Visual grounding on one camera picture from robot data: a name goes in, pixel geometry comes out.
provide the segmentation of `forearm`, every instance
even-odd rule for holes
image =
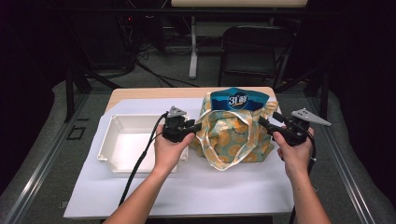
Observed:
[[[312,187],[308,174],[292,179],[291,185],[298,223],[331,223]]]
[[[105,223],[144,224],[166,177],[166,173],[153,171]]]

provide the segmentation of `black controller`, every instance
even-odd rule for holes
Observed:
[[[315,116],[305,109],[293,111],[291,114],[292,116],[290,118],[285,118],[277,112],[273,114],[273,118],[281,123],[283,122],[286,128],[278,127],[263,117],[259,118],[259,124],[265,127],[267,133],[270,135],[273,135],[274,132],[281,133],[291,147],[305,142],[310,121],[328,126],[331,125],[330,122]]]
[[[195,124],[194,119],[187,120],[186,115],[185,111],[172,106],[165,118],[163,137],[177,143],[183,141],[187,134],[200,131],[202,124]]]

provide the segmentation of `person's left hand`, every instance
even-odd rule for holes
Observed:
[[[163,125],[159,125],[156,130],[156,134],[163,132]],[[165,172],[169,175],[173,168],[177,165],[181,152],[183,149],[190,144],[192,139],[195,137],[194,133],[189,133],[182,142],[173,143],[160,134],[155,138],[155,165],[154,171]]]

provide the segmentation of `black chair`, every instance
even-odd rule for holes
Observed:
[[[273,78],[273,88],[294,34],[279,26],[242,25],[222,37],[218,86],[223,76]]]

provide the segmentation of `blue label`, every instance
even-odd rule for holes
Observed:
[[[245,91],[230,88],[225,91],[214,91],[210,94],[212,110],[257,110],[265,106],[269,96],[258,91]]]

